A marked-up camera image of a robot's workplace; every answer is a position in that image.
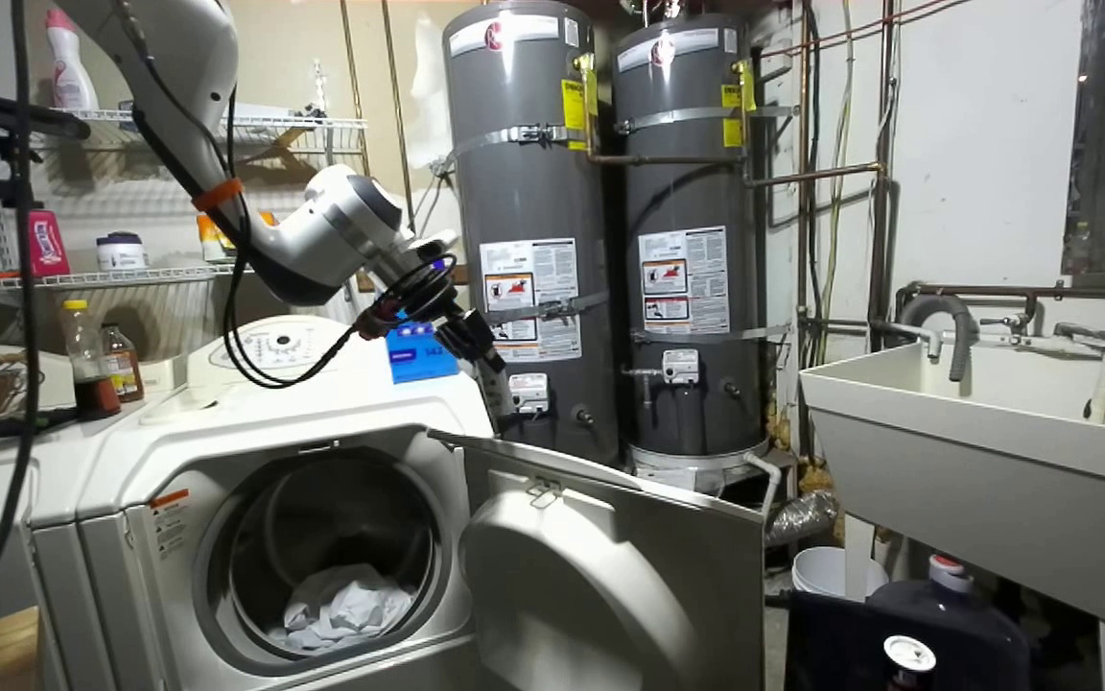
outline utility sink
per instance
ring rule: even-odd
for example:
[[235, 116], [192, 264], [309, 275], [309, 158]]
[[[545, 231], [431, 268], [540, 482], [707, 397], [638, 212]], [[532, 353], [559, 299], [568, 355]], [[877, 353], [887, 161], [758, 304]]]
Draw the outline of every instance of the utility sink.
[[803, 372], [846, 514], [954, 551], [1105, 620], [1105, 365], [1068, 345], [900, 345]]

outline gray water heater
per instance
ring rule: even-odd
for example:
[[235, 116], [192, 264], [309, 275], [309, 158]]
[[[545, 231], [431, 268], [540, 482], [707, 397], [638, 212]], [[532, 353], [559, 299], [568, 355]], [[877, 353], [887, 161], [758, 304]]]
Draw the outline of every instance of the gray water heater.
[[473, 299], [509, 365], [495, 424], [612, 465], [601, 186], [565, 126], [565, 81], [592, 49], [592, 24], [548, 0], [487, 2], [446, 28]]
[[756, 235], [739, 177], [739, 24], [671, 20], [612, 61], [629, 158], [708, 158], [627, 170], [634, 455], [713, 455], [758, 441]]

